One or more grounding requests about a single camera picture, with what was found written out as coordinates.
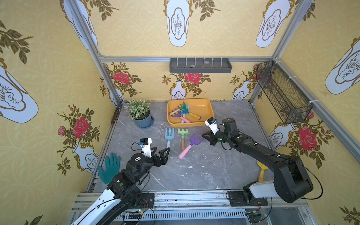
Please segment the light blue hand fork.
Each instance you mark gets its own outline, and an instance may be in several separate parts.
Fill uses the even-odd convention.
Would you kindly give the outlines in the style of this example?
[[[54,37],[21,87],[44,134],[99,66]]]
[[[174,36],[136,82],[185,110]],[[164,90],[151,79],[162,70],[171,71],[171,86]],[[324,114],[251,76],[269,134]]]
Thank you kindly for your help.
[[[167,140],[166,147],[170,148],[170,142],[174,139],[175,129],[174,128],[166,128],[165,129],[165,139]]]

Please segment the dark green hand rake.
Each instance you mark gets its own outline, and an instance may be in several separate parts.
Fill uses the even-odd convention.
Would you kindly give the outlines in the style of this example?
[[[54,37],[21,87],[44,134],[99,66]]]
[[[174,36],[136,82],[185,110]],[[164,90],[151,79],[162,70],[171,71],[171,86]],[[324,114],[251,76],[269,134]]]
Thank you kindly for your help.
[[[183,114],[187,114],[187,113],[189,113],[189,106],[186,105],[186,104],[183,102],[183,104],[182,104],[178,109],[176,109],[175,111],[170,112],[169,115],[170,115],[170,116],[173,116],[173,115],[175,115],[175,114],[181,114],[181,115],[183,115]]]

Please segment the yellow storage tray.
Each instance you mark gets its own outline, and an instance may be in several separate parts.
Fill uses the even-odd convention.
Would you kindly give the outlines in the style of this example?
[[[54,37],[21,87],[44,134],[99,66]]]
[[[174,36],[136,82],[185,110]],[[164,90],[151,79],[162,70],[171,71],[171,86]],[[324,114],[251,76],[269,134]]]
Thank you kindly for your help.
[[[170,112],[178,109],[183,102],[190,106],[190,112],[195,113],[201,116],[201,119],[198,120],[195,117],[189,114],[183,114],[182,116],[191,121],[191,123],[182,123],[180,118],[174,118],[169,115]],[[205,98],[192,98],[192,99],[181,99],[181,100],[171,100],[167,104],[167,121],[173,128],[190,128],[190,127],[201,127],[206,126],[205,121],[209,118],[215,118],[212,105],[208,99]]]

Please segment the potted green plant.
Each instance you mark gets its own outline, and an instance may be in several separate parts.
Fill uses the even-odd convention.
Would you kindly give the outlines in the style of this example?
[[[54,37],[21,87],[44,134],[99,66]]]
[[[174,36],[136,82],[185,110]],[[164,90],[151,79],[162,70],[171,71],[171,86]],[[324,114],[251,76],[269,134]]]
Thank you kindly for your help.
[[[150,104],[146,100],[131,100],[125,106],[129,117],[142,129],[150,128],[154,119],[150,111]]]

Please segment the purple fork pink handle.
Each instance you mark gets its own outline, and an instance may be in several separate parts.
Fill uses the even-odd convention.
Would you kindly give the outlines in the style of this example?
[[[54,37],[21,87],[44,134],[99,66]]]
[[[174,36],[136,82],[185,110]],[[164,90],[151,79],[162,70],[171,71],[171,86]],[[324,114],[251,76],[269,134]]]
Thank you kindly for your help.
[[[202,138],[202,140],[199,140],[199,138],[202,137],[201,133],[198,133],[198,131],[196,131],[191,137],[190,137],[190,145],[188,147],[186,147],[182,153],[178,156],[179,159],[183,159],[187,153],[189,152],[189,150],[191,149],[191,147],[193,145],[199,145],[203,142],[204,138]]]

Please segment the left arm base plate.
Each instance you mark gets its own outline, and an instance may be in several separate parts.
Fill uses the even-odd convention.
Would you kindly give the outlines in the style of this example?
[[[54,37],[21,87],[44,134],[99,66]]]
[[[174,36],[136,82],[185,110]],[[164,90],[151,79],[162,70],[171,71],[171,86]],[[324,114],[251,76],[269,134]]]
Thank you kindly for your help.
[[[140,208],[153,208],[155,203],[155,193],[141,193],[136,196],[134,205],[132,208],[140,209]]]

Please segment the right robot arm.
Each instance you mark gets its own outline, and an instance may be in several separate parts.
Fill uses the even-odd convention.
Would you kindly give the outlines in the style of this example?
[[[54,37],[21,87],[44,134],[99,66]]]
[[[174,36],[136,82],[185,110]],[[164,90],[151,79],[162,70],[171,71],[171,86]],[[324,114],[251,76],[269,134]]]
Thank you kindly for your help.
[[[223,130],[219,130],[214,118],[209,118],[205,124],[211,130],[202,134],[202,137],[208,140],[210,145],[227,143],[231,149],[251,156],[273,172],[272,181],[258,181],[244,187],[247,201],[252,198],[280,198],[287,203],[293,203],[314,189],[308,171],[299,157],[279,154],[257,143],[252,137],[238,130],[233,118],[222,121]]]

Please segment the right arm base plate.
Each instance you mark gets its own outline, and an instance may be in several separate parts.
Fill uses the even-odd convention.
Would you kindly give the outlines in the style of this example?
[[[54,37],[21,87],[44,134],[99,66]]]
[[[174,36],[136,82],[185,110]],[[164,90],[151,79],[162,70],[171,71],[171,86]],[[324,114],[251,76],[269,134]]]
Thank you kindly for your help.
[[[268,206],[266,198],[255,198],[249,191],[227,191],[226,198],[235,206]]]

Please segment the green rubber glove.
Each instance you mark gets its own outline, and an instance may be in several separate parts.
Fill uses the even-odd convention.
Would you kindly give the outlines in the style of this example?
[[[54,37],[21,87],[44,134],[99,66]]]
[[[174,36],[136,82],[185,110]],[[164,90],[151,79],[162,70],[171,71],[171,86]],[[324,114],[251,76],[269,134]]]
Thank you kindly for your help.
[[[101,166],[98,168],[99,177],[104,184],[109,184],[120,171],[121,158],[111,153],[110,156],[106,156],[104,164],[105,169]]]

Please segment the light green hand rake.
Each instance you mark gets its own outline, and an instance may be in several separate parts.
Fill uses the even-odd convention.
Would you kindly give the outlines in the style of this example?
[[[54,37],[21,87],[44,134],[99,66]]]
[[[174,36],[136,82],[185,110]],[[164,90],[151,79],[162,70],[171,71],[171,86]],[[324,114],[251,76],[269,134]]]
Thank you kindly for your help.
[[[181,135],[181,150],[185,150],[185,135],[188,133],[188,129],[178,128],[178,134]]]

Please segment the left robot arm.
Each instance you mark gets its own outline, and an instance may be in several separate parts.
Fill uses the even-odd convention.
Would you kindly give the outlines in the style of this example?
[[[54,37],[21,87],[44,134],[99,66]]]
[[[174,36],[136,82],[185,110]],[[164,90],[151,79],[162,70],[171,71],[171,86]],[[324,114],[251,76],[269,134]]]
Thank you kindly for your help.
[[[112,178],[100,197],[72,224],[109,225],[124,211],[140,204],[144,199],[138,187],[141,179],[150,174],[152,167],[166,165],[170,150],[165,148],[151,157],[134,154],[126,168]]]

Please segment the yellow toy shovel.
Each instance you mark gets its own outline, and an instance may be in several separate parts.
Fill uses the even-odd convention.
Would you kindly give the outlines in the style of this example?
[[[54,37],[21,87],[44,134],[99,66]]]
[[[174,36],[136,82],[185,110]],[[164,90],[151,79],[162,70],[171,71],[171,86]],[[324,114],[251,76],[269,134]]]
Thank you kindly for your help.
[[[257,164],[261,169],[259,177],[258,177],[258,181],[263,182],[264,181],[264,173],[266,170],[268,170],[268,167],[266,165],[264,165],[263,163],[261,163],[260,161],[257,161]]]

